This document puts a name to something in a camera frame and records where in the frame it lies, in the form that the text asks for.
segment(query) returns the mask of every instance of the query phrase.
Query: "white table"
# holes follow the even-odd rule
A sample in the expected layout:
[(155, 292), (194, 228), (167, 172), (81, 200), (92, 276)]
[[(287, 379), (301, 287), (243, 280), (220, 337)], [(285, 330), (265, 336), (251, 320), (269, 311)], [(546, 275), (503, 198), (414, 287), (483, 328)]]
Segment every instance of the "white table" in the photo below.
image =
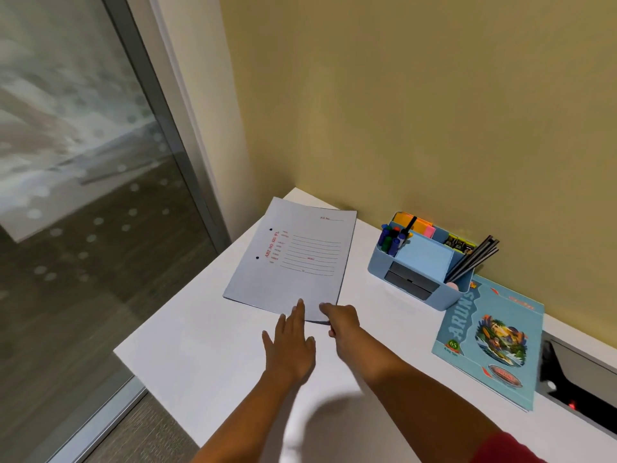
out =
[[(287, 199), (331, 207), (294, 189)], [(222, 294), (257, 224), (167, 302), (115, 353), (198, 444), (203, 445), (257, 382), (265, 365), (261, 331), (277, 315)], [(536, 394), (525, 413), (431, 353), (443, 312), (366, 270), (379, 230), (358, 221), (339, 303), (356, 306), (364, 328), (405, 361), (473, 403), (499, 427), (549, 462), (613, 461), (617, 441)], [(328, 327), (306, 324), (317, 341), (312, 376), (288, 400), (270, 435), (266, 460), (282, 462), (417, 461), (379, 402), (337, 357)], [(617, 367), (617, 350), (546, 315), (544, 329)], [(443, 419), (445, 444), (449, 429)]]

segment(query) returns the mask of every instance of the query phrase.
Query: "red sleeve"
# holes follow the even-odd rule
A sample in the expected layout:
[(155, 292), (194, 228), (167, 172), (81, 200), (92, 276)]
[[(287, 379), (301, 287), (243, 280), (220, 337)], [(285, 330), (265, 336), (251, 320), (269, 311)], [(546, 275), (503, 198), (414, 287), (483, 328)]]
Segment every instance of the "red sleeve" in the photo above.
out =
[(478, 449), (470, 463), (546, 463), (507, 432), (490, 436)]

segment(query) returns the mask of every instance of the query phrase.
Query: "person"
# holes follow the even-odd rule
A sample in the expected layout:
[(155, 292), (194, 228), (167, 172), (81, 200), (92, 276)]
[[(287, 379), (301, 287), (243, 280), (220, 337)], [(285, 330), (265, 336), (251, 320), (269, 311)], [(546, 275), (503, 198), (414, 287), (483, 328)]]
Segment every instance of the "person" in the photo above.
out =
[[(192, 463), (257, 462), (266, 437), (289, 391), (315, 365), (315, 339), (304, 337), (304, 302), (281, 315), (274, 341), (262, 333), (265, 370), (251, 392), (197, 452)], [(473, 405), (440, 382), (407, 364), (360, 327), (351, 305), (320, 304), (330, 321), (340, 358), (377, 396), (423, 463), (542, 462)], [(463, 422), (457, 432), (435, 431)]]

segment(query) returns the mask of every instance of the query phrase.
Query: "stationery holder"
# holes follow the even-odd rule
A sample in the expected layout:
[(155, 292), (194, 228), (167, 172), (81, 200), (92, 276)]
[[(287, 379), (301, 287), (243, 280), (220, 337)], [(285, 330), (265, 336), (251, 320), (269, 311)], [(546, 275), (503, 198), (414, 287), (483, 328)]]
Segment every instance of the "stationery holder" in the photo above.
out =
[[(404, 229), (401, 225), (390, 222), (390, 227)], [(435, 227), (435, 233), (432, 240), (443, 244), (449, 235), (449, 232)], [(413, 237), (424, 237), (422, 234), (413, 232)], [(454, 250), (448, 246), (444, 246), (453, 251), (453, 256), (450, 262), (448, 271), (459, 262), (463, 254), (458, 250)], [(440, 280), (436, 280), (426, 273), (423, 273), (421, 267), (410, 267), (396, 257), (390, 256), (383, 252), (379, 246), (375, 246), (373, 256), (368, 264), (368, 272), (379, 279), (390, 283), (409, 295), (421, 300), (427, 305), (430, 305), (437, 311), (444, 311), (469, 291), (469, 284), (473, 276), (473, 270), (465, 273), (454, 283), (459, 287), (459, 290), (447, 286)]]

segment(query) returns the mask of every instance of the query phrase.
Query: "jungle illustration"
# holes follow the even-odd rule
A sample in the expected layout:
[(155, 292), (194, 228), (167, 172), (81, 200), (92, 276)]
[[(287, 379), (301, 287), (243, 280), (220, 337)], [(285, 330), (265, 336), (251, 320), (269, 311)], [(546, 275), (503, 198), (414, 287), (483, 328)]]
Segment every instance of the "jungle illustration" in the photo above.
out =
[(527, 357), (527, 335), (504, 322), (485, 315), (476, 330), (478, 346), (491, 358), (512, 367), (521, 367)]

